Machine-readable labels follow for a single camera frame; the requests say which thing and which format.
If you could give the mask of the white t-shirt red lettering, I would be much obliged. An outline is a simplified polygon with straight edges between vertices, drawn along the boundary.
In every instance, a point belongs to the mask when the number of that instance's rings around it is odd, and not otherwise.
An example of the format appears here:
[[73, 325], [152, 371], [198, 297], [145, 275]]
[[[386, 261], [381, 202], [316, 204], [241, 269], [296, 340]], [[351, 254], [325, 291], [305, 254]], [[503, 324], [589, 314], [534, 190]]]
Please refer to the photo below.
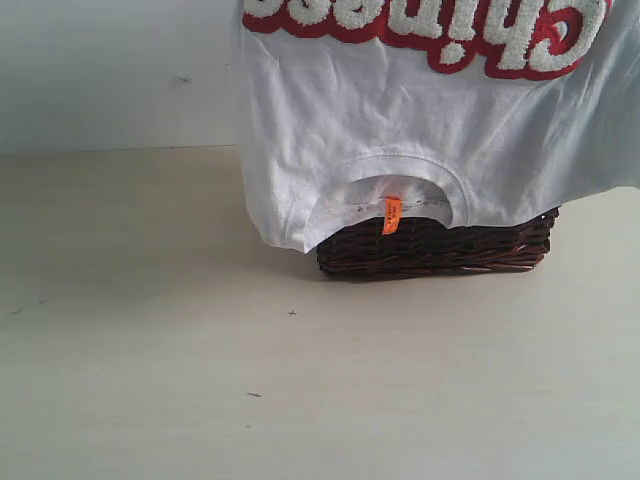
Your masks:
[[515, 226], [639, 184], [635, 1], [240, 1], [249, 216], [309, 252], [398, 205]]

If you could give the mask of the dark brown wicker basket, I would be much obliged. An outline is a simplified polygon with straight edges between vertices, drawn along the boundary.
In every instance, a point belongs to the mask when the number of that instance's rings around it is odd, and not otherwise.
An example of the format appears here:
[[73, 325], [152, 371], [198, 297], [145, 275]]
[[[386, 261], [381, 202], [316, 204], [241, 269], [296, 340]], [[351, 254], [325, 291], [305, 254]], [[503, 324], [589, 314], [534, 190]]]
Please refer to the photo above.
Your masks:
[[316, 258], [325, 275], [358, 281], [528, 272], [549, 253], [558, 216], [555, 208], [512, 227], [453, 229], [412, 217], [390, 235], [373, 218], [321, 242]]

